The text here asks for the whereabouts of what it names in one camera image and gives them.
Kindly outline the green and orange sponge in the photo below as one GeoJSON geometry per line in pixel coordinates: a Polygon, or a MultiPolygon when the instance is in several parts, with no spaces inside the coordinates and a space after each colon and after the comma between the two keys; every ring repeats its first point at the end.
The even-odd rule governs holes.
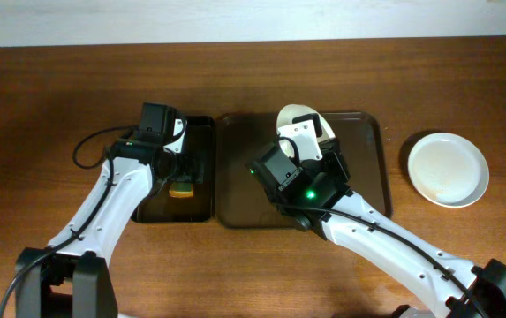
{"type": "Polygon", "coordinates": [[[169,196],[176,199],[187,199],[194,196],[192,183],[173,182],[169,187],[169,196]]]}

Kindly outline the white plate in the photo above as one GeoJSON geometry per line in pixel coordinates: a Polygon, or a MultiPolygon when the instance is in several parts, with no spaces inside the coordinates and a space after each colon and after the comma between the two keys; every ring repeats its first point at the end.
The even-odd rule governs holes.
{"type": "Polygon", "coordinates": [[[412,185],[426,200],[445,208],[464,208],[486,192],[490,172],[481,151],[449,132],[419,139],[407,158],[412,185]]]}
{"type": "Polygon", "coordinates": [[[278,113],[276,127],[280,128],[285,125],[291,125],[294,118],[312,114],[319,117],[319,123],[321,125],[321,133],[316,133],[317,140],[319,142],[324,142],[334,139],[336,135],[323,115],[306,105],[289,104],[284,106],[278,113]]]}

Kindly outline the white plate front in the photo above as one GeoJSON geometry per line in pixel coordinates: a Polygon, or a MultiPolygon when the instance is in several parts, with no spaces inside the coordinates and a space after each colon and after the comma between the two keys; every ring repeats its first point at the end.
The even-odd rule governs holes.
{"type": "Polygon", "coordinates": [[[445,208],[464,208],[486,192],[490,172],[481,151],[449,132],[419,139],[407,158],[412,185],[426,200],[445,208]]]}

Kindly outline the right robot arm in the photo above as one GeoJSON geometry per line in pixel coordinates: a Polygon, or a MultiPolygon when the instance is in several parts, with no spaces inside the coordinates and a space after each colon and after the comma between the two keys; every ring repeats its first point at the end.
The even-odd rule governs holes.
{"type": "Polygon", "coordinates": [[[348,186],[339,141],[317,111],[284,107],[276,139],[247,167],[299,230],[362,256],[425,305],[399,307],[399,316],[506,317],[506,265],[481,268],[443,252],[373,208],[348,186]]]}

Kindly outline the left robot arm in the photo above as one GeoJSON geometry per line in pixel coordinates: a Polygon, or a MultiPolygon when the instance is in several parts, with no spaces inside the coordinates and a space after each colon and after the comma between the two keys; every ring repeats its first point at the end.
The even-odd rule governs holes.
{"type": "Polygon", "coordinates": [[[136,125],[96,162],[101,174],[78,211],[43,249],[28,247],[0,303],[18,317],[118,317],[109,265],[126,225],[172,182],[199,183],[203,160],[187,141],[199,119],[157,103],[142,106],[136,125]]]}

